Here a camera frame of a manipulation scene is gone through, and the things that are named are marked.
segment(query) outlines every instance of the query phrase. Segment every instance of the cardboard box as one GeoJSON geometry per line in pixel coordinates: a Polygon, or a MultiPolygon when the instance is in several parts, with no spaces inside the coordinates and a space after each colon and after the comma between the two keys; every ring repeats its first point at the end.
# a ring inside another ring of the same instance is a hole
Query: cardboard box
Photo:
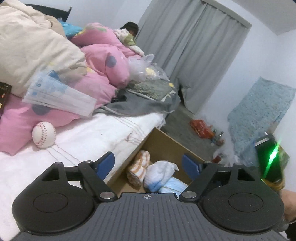
{"type": "Polygon", "coordinates": [[[181,180],[186,184],[190,184],[191,180],[182,169],[182,156],[188,154],[196,160],[203,162],[203,160],[183,147],[180,143],[166,135],[161,130],[154,128],[150,134],[143,140],[143,142],[135,149],[135,151],[127,158],[122,168],[116,173],[112,179],[108,182],[108,186],[112,188],[114,192],[120,195],[122,192],[139,192],[145,193],[143,187],[135,188],[127,180],[126,167],[132,163],[134,157],[140,150],[145,150],[150,153],[150,161],[152,163],[160,160],[166,160],[176,163],[179,171],[176,171],[174,177],[181,180]]]}

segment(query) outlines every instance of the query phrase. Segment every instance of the gray floor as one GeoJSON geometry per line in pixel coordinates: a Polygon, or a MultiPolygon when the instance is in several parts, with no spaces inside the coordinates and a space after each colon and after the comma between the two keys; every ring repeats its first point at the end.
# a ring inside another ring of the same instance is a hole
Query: gray floor
{"type": "Polygon", "coordinates": [[[212,146],[208,139],[201,139],[189,125],[193,114],[183,105],[169,114],[162,131],[205,161],[211,161],[217,146],[212,146]]]}

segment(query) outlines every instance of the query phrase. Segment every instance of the black headboard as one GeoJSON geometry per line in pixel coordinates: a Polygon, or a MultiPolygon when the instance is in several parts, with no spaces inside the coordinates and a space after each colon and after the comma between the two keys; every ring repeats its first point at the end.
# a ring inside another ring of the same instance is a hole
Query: black headboard
{"type": "Polygon", "coordinates": [[[31,6],[35,10],[40,11],[45,15],[50,15],[57,19],[62,18],[63,22],[67,21],[67,18],[72,10],[72,7],[70,7],[69,11],[64,11],[64,10],[60,10],[52,7],[40,6],[40,5],[34,5],[34,4],[26,4],[26,5],[31,6]]]}

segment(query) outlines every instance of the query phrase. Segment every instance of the circular cover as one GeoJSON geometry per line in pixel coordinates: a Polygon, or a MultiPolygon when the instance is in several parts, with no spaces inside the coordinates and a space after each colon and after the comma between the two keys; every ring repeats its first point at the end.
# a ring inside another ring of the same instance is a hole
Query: circular cover
{"type": "Polygon", "coordinates": [[[90,217],[93,210],[91,195],[72,185],[61,185],[48,193],[27,190],[12,206],[19,228],[41,235],[69,231],[90,217]]]}
{"type": "Polygon", "coordinates": [[[284,214],[283,203],[276,193],[255,184],[242,181],[215,188],[204,198],[203,210],[227,230],[259,233],[271,229],[284,214]]]}

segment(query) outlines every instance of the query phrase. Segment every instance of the green laser light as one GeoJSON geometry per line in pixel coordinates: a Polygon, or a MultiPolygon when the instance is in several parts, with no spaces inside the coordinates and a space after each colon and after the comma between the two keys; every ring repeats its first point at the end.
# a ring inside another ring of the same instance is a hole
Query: green laser light
{"type": "Polygon", "coordinates": [[[278,152],[279,152],[279,144],[277,144],[276,148],[270,154],[269,161],[268,161],[267,167],[265,169],[263,178],[266,178],[267,173],[269,172],[270,166],[271,166],[273,160],[275,159],[276,155],[278,154],[278,152]]]}

